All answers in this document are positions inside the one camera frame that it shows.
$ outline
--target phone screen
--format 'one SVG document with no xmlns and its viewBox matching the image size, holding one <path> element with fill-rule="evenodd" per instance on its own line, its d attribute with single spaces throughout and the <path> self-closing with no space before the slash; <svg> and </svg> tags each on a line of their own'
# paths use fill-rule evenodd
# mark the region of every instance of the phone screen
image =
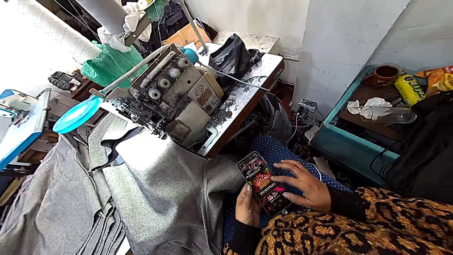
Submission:
<svg viewBox="0 0 453 255">
<path fill-rule="evenodd" d="M 270 216 L 277 215 L 291 204 L 283 196 L 286 191 L 283 185 L 270 179 L 274 173 L 257 152 L 252 152 L 239 161 L 237 167 Z"/>
</svg>

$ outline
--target black fabric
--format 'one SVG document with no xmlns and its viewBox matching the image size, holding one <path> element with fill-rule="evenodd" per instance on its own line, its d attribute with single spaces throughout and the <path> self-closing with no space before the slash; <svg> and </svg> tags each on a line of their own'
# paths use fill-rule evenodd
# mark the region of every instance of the black fabric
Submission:
<svg viewBox="0 0 453 255">
<path fill-rule="evenodd" d="M 255 254 L 261 240 L 261 228 L 246 225 L 238 220 L 234 222 L 234 231 L 229 247 L 240 255 Z"/>
<path fill-rule="evenodd" d="M 453 204 L 453 92 L 430 96 L 412 110 L 417 120 L 385 182 L 404 196 Z"/>
<path fill-rule="evenodd" d="M 223 54 L 225 50 L 227 50 L 230 45 L 233 44 L 232 49 L 228 52 L 228 56 L 225 58 L 224 61 L 217 64 L 214 59 Z M 246 49 L 244 42 L 241 38 L 233 34 L 230 38 L 228 38 L 225 44 L 218 49 L 216 52 L 212 53 L 209 56 L 209 65 L 217 71 L 221 71 L 222 67 L 231 59 L 233 58 L 233 66 L 234 72 L 228 73 L 230 76 L 235 78 L 242 77 L 249 69 L 252 67 L 253 64 L 257 63 L 262 57 L 262 54 L 256 49 Z M 219 85 L 224 88 L 229 85 L 235 83 L 235 81 L 225 75 L 219 75 L 217 78 L 217 82 Z"/>
<path fill-rule="evenodd" d="M 127 140 L 127 139 L 133 137 L 133 136 L 136 135 L 140 130 L 141 130 L 140 127 L 136 127 L 136 128 L 134 128 L 134 129 L 129 130 L 129 131 L 128 131 L 126 134 L 124 134 L 124 136 L 121 137 L 120 139 L 116 139 L 116 140 L 107 139 L 107 140 L 101 141 L 101 145 L 104 146 L 104 147 L 110 148 L 110 149 L 111 149 L 111 152 L 110 152 L 110 154 L 107 156 L 107 163 L 105 163 L 104 165 L 97 166 L 97 167 L 93 168 L 92 171 L 95 171 L 95 170 L 102 169 L 102 168 L 104 168 L 104 167 L 110 166 L 110 164 L 111 164 L 112 162 L 114 162 L 115 159 L 119 156 L 118 152 L 116 151 L 116 146 L 117 146 L 118 144 L 120 144 L 120 142 L 125 141 L 125 140 Z"/>
<path fill-rule="evenodd" d="M 366 221 L 365 200 L 356 192 L 342 191 L 327 185 L 330 194 L 330 212 L 356 221 Z"/>
</svg>

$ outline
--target snack bag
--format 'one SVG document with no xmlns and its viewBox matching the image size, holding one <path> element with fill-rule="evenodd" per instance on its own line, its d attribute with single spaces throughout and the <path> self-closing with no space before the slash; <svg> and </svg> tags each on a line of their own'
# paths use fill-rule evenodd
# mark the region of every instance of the snack bag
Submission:
<svg viewBox="0 0 453 255">
<path fill-rule="evenodd" d="M 453 66 L 426 70 L 415 74 L 415 76 L 428 80 L 427 96 L 437 94 L 440 91 L 453 90 Z"/>
</svg>

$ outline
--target white wall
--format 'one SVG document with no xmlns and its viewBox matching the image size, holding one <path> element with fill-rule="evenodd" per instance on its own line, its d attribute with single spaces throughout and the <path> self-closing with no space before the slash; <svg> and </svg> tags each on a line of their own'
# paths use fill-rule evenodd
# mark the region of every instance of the white wall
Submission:
<svg viewBox="0 0 453 255">
<path fill-rule="evenodd" d="M 192 15 L 217 31 L 280 38 L 280 53 L 299 57 L 309 0 L 186 0 Z M 285 61 L 283 78 L 295 82 L 297 61 Z"/>
<path fill-rule="evenodd" d="M 368 64 L 415 72 L 453 65 L 453 1 L 412 0 Z"/>
<path fill-rule="evenodd" d="M 410 0 L 312 0 L 293 95 L 326 116 Z"/>
</svg>

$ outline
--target gray denim fabric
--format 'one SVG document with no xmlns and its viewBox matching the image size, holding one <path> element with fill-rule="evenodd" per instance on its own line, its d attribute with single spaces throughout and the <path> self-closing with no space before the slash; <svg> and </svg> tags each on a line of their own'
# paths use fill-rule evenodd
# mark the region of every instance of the gray denim fabric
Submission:
<svg viewBox="0 0 453 255">
<path fill-rule="evenodd" d="M 125 127 L 112 115 L 99 123 L 89 137 L 91 167 L 107 161 L 100 141 Z M 102 171 L 134 255 L 222 253 L 223 197 L 244 183 L 235 158 L 207 160 L 148 131 L 116 149 L 125 163 Z"/>
<path fill-rule="evenodd" d="M 94 185 L 84 167 L 88 162 L 83 162 L 87 148 L 78 147 L 81 154 L 60 136 L 35 174 L 21 186 L 0 230 L 0 254 L 114 254 L 119 243 L 107 253 L 101 241 L 113 243 L 121 231 L 102 227 L 104 222 L 105 226 L 121 224 L 120 219 L 100 214 L 114 209 L 108 201 L 110 194 L 102 175 L 96 175 L 99 183 Z"/>
</svg>

